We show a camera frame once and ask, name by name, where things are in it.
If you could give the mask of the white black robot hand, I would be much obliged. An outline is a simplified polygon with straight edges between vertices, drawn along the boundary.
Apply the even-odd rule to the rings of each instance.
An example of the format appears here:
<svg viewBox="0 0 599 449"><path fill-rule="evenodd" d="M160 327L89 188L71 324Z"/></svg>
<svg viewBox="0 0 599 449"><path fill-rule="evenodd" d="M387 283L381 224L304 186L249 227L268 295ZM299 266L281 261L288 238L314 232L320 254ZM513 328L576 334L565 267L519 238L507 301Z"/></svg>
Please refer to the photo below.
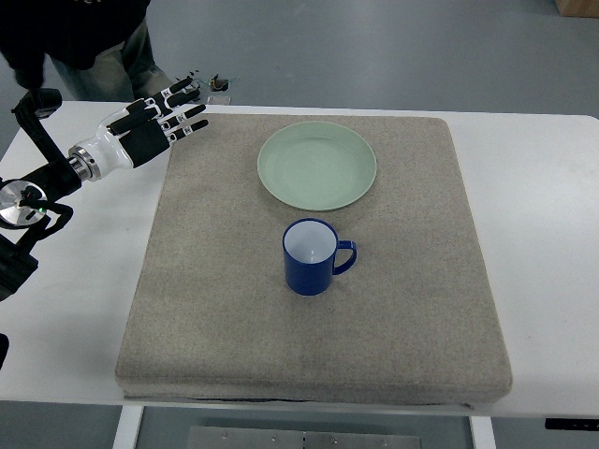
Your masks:
<svg viewBox="0 0 599 449"><path fill-rule="evenodd" d="M116 169L140 167L169 149L170 143L208 126L208 120L180 126L203 112L203 104L174 112L199 98L199 90L189 90L192 82L187 77L156 94L137 99L125 108L128 115L117 121L108 117L91 138L74 145L67 160L80 179L101 180ZM158 122L154 120L166 116Z"/></svg>

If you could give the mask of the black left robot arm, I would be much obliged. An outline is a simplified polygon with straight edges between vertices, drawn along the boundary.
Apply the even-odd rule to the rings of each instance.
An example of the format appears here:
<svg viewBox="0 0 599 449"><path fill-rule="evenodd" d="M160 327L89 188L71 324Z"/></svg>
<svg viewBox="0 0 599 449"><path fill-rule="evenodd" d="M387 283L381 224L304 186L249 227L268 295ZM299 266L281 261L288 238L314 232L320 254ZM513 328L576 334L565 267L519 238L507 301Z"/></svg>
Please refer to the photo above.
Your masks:
<svg viewBox="0 0 599 449"><path fill-rule="evenodd" d="M56 89L28 92L12 110L21 129L46 159L46 165L1 182L1 226L21 230L15 242L1 239L1 297L15 294L38 267L31 255L41 240L60 231L73 216L62 198L86 181L99 181L116 169L140 167L172 145L207 126L194 122L204 105L181 111L200 96L192 78L127 105L100 123L95 134L62 153L42 125L62 105Z"/></svg>

